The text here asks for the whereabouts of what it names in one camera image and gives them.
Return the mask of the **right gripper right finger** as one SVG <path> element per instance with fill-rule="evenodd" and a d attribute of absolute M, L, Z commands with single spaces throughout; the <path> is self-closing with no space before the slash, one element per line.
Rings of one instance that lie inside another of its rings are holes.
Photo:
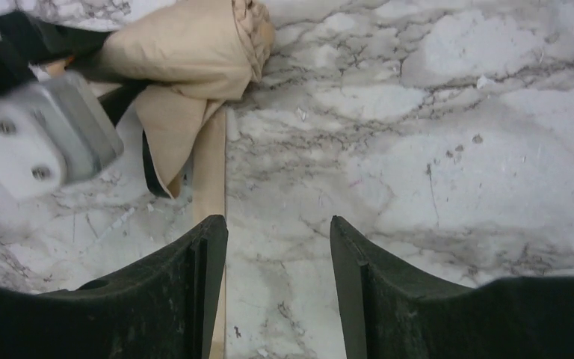
<path fill-rule="evenodd" d="M 574 358 L 574 276 L 461 286 L 340 216 L 330 249 L 348 358 Z"/>

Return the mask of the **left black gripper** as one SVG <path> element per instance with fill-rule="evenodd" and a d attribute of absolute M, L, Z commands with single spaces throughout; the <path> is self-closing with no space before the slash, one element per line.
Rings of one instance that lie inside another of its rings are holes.
<path fill-rule="evenodd" d="M 41 20 L 23 10 L 0 14 L 0 95 L 35 79 L 31 65 L 89 55 L 109 31 L 73 28 Z"/>

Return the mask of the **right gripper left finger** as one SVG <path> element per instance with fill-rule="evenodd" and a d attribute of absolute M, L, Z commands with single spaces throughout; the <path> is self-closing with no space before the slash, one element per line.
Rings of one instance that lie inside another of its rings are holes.
<path fill-rule="evenodd" d="M 207 358 L 227 239 L 225 218 L 210 215 L 78 289 L 0 287 L 0 358 Z"/>

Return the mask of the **beige folding umbrella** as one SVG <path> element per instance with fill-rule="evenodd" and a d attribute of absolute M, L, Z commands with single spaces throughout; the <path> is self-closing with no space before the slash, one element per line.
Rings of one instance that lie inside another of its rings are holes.
<path fill-rule="evenodd" d="M 258 82 L 275 28 L 260 1 L 178 1 L 112 34 L 92 55 L 70 59 L 96 82 L 147 81 L 134 107 L 143 127 L 149 190 L 178 197 L 192 165 L 193 222 L 225 213 L 226 109 Z"/>

